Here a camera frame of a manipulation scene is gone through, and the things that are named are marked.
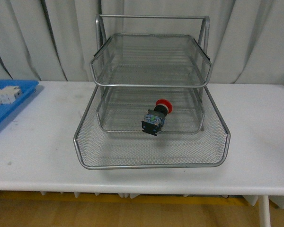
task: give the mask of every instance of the wooden floor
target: wooden floor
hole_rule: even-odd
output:
[[[271,223],[284,210],[271,204]],[[258,227],[258,206],[242,198],[0,192],[0,227]]]

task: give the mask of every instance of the metal frame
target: metal frame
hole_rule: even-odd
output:
[[[110,18],[153,18],[153,19],[198,19],[202,20],[200,33],[198,37],[199,46],[202,45],[202,39],[204,36],[204,44],[203,51],[205,55],[207,55],[208,48],[208,39],[209,39],[209,27],[210,27],[210,19],[209,16],[147,16],[147,15],[105,15],[105,14],[97,14],[96,15],[96,40],[97,40],[97,50],[99,51],[103,43],[107,41],[107,36],[105,32],[104,17]],[[199,96],[202,99],[203,88],[199,87]]]
[[[83,159],[82,159],[82,156],[81,156],[81,153],[80,153],[80,149],[79,149],[79,144],[77,142],[77,136],[79,134],[79,131],[81,129],[81,126],[83,125],[84,121],[85,121],[85,118],[86,118],[86,115],[88,114],[89,112],[89,108],[94,100],[94,97],[96,95],[96,92],[98,90],[99,86],[97,85],[94,89],[94,92],[89,100],[89,103],[87,105],[87,108],[83,114],[83,117],[79,123],[79,126],[75,132],[75,135],[74,135],[74,138],[73,138],[73,143],[74,143],[74,146],[75,146],[75,149],[76,149],[76,153],[77,153],[77,156],[78,156],[78,160],[80,162],[80,164],[88,169],[88,170],[108,170],[108,169],[143,169],[143,168],[187,168],[187,167],[217,167],[217,166],[220,166],[226,159],[227,157],[227,154],[228,154],[228,148],[229,148],[229,143],[230,143],[230,139],[231,139],[231,133],[224,121],[224,119],[222,118],[221,116],[221,113],[219,112],[216,104],[214,103],[214,100],[213,100],[213,97],[211,96],[208,88],[205,86],[204,89],[208,95],[208,98],[209,98],[209,101],[211,102],[211,104],[213,105],[213,108],[214,110],[216,111],[218,117],[219,117],[219,120],[221,122],[221,124],[223,125],[224,127],[224,130],[225,132],[227,133],[227,137],[226,137],[226,141],[225,141],[225,146],[224,146],[224,154],[223,154],[223,157],[222,159],[217,162],[217,163],[202,163],[202,164],[151,164],[151,165],[126,165],[126,166],[87,166]]]

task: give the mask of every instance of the plastic tray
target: plastic tray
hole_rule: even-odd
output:
[[[211,62],[189,35],[114,34],[91,61],[100,86],[204,87]]]
[[[197,133],[204,119],[198,92],[193,88],[108,87],[97,108],[98,122],[106,132],[142,132],[141,120],[158,99],[167,99],[173,111],[161,133]]]
[[[22,95],[15,102],[0,105],[0,122],[24,102],[34,92],[37,85],[38,81],[35,80],[0,80],[0,89],[6,86],[20,86],[22,90]]]
[[[197,134],[162,133],[157,137],[101,130],[96,114],[102,98],[100,90],[95,88],[74,136],[83,167],[91,170],[214,167],[224,162],[230,132],[207,87],[203,94],[204,130]]]

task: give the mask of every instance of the table leg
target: table leg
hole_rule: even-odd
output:
[[[270,227],[268,195],[259,196],[259,216],[260,216],[260,227]]]

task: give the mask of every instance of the metal mesh tray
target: metal mesh tray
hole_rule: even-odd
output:
[[[114,34],[91,61],[100,86],[204,87],[211,62],[189,35]]]
[[[97,108],[99,126],[106,132],[142,132],[141,120],[158,99],[167,99],[173,111],[161,133],[197,133],[204,109],[195,88],[108,87]]]
[[[101,92],[96,87],[74,136],[80,163],[91,170],[219,166],[227,156],[230,132],[207,87],[205,91],[203,131],[155,137],[101,130],[96,116]]]

